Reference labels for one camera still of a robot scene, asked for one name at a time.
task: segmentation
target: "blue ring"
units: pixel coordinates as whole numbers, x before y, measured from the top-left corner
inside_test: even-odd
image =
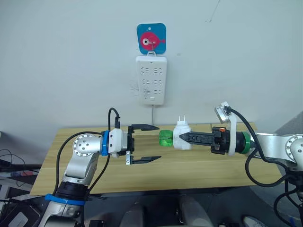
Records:
[[[104,132],[103,141],[102,141],[101,156],[107,156],[108,155],[108,149],[107,149],[108,135],[109,135],[109,130],[106,130]]]
[[[76,205],[76,206],[84,206],[85,204],[85,201],[82,200],[67,200],[67,199],[58,198],[56,196],[53,196],[52,194],[46,194],[45,200],[50,200],[50,201],[68,204],[68,205]]]

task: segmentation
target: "white wall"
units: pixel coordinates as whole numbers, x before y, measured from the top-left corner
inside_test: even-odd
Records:
[[[0,2],[0,148],[41,162],[62,127],[150,123],[138,104],[139,23],[167,27],[166,102],[156,124],[179,114],[217,122],[227,100],[261,130],[303,110],[302,1],[26,0]]]

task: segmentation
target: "wall-mounted power strip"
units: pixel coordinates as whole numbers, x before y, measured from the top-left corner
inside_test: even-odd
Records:
[[[140,102],[146,105],[162,105],[165,96],[166,57],[138,56],[136,65]]]

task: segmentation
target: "sticker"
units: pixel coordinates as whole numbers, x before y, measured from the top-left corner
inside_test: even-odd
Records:
[[[147,54],[148,51],[153,50],[156,54],[162,54],[166,51],[166,27],[164,24],[139,24],[137,34],[142,54]]]

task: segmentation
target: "white power adapter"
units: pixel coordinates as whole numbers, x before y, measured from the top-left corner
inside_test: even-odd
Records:
[[[187,121],[185,121],[185,115],[183,121],[180,120],[179,116],[179,121],[177,121],[177,125],[174,128],[173,131],[173,143],[174,143],[174,148],[175,149],[180,149],[180,150],[190,150],[192,149],[192,145],[184,140],[182,140],[179,136],[181,134],[190,132],[191,128],[189,127]]]
[[[146,105],[162,105],[165,97],[166,57],[138,56],[136,66],[140,102]]]

